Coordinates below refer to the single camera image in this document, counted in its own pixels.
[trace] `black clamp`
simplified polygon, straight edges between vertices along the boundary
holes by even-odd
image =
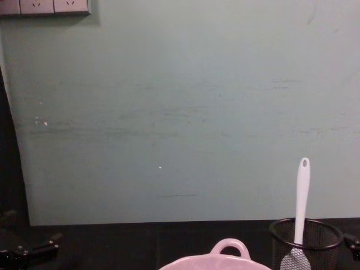
[[[344,240],[347,248],[353,253],[354,260],[360,260],[360,238],[345,233]]]
[[[55,241],[61,237],[62,234],[58,233],[49,241],[29,250],[24,250],[22,246],[19,246],[14,251],[0,251],[0,270],[25,270],[56,259],[59,246]]]

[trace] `outlet panel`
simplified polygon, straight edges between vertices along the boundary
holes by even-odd
[[[88,0],[54,0],[55,13],[90,14]]]
[[[53,14],[53,0],[20,0],[21,14]]]
[[[0,0],[0,16],[1,15],[19,15],[19,0]]]

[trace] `spatula handle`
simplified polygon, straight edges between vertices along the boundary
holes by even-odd
[[[306,204],[310,186],[310,161],[303,158],[299,165],[298,181],[296,184],[296,218],[295,239],[296,244],[303,244]]]

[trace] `plastic spatula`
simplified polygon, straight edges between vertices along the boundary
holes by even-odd
[[[304,223],[306,204],[310,186],[310,161],[303,158],[299,165],[298,182],[296,184],[296,217],[295,217],[295,238],[296,244],[303,244]],[[308,258],[302,249],[293,248],[281,260],[281,270],[304,270],[311,269]]]

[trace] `pink bowl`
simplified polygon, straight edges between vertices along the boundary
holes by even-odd
[[[224,255],[221,251],[232,246],[237,248],[241,257]],[[224,239],[218,242],[210,254],[190,256],[170,263],[161,270],[270,270],[250,259],[246,246],[237,239]]]

